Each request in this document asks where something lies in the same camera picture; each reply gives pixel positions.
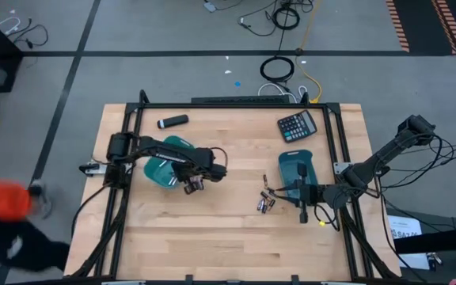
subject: black pants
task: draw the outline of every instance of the black pants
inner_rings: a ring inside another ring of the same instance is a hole
[[[22,241],[18,252],[8,257],[16,239]],[[50,241],[27,220],[21,222],[0,221],[0,264],[10,268],[42,271],[57,267],[64,271],[70,246],[64,242]]]

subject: wooden tabletop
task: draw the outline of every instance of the wooden tabletop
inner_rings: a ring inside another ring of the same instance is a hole
[[[342,104],[341,110],[351,160],[361,162],[372,154],[362,110],[358,104]],[[320,226],[312,212],[309,223],[300,224],[299,209],[282,200],[266,215],[257,211],[263,174],[271,187],[281,187],[277,159],[282,152],[310,150],[318,182],[334,183],[321,110],[310,109],[318,131],[309,138],[285,143],[279,133],[276,121],[299,111],[145,109],[140,135],[158,140],[177,135],[197,147],[219,146],[228,153],[228,174],[218,183],[206,181],[204,191],[186,196],[182,186],[165,190],[145,177],[143,166],[149,158],[140,159],[133,175],[117,278],[182,280],[193,274],[195,280],[288,281],[291,275],[299,275],[301,281],[349,280],[342,232]],[[189,123],[157,128],[158,120],[181,114],[189,116]],[[105,105],[94,158],[104,159],[110,135],[120,131],[123,117],[124,104]],[[331,118],[341,158],[335,118]],[[215,155],[215,162],[223,164],[222,153]],[[98,190],[102,181],[103,177],[87,178],[82,200]],[[108,190],[79,215],[65,275],[77,270],[98,243],[107,199]],[[380,200],[362,196],[360,205],[368,241],[400,275],[397,258],[386,242]],[[353,243],[362,276],[354,238]],[[104,272],[108,272],[111,255],[112,244]]]

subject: concrete floor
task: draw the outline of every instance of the concrete floor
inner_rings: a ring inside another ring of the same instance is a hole
[[[102,0],[87,51],[272,50],[280,32],[253,36],[237,25],[238,16],[270,1],[247,1],[227,11],[208,13],[199,0]],[[94,0],[67,5],[59,0],[0,0],[0,21],[13,14],[47,27],[49,42],[33,51],[75,51]],[[224,1],[214,1],[223,6]],[[286,32],[283,49],[302,41],[308,17]],[[245,19],[261,32],[272,26],[259,13]],[[29,39],[40,41],[40,34]],[[401,48],[383,1],[323,1],[306,46],[309,50],[399,51]],[[265,83],[260,64],[266,57],[89,57],[82,58],[52,144],[43,178],[52,187],[56,211],[33,221],[47,236],[70,240],[70,222],[80,204],[86,178],[78,166],[90,159],[104,104],[136,101],[145,89],[152,102],[188,102],[192,97],[255,95]],[[393,138],[397,125],[421,114],[437,133],[456,144],[456,57],[303,57],[305,68],[323,86],[322,102],[360,103],[373,150]],[[0,177],[31,180],[51,118],[66,80],[71,57],[28,57],[11,93],[0,94]],[[281,66],[270,66],[279,70]],[[288,82],[296,90],[314,86],[299,72]],[[395,167],[415,169],[428,153],[397,159]],[[384,183],[402,177],[390,173]],[[405,210],[456,217],[456,161],[386,196]],[[8,283],[59,278],[50,270],[30,274],[11,270]]]

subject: calculator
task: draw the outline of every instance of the calculator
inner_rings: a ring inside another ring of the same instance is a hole
[[[306,110],[277,121],[286,143],[304,139],[317,131],[313,117]]]

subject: white cord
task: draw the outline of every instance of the white cord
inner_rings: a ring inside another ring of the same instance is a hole
[[[8,20],[12,20],[12,19],[15,19],[17,20],[17,24],[14,25],[11,29],[9,29],[8,31],[5,32],[5,35],[8,35],[10,34],[11,32],[13,31],[17,31],[19,29],[19,25],[21,24],[21,19],[19,19],[18,17],[7,17],[5,20],[3,21],[0,21],[0,25],[5,23],[6,21]]]
[[[293,101],[295,103],[298,103],[298,100],[297,100],[297,97],[293,94],[293,93],[288,93],[288,92],[284,92],[278,85],[274,84],[274,83],[265,83],[263,84],[259,89],[258,89],[258,96],[261,95],[261,90],[267,86],[274,86],[276,89],[278,89],[278,91],[280,92],[280,95],[281,96],[291,96],[293,98]],[[300,93],[300,98],[302,99],[302,93],[300,92],[301,89],[305,89],[306,92],[307,92],[307,88],[305,86],[300,86],[298,88],[298,93]]]

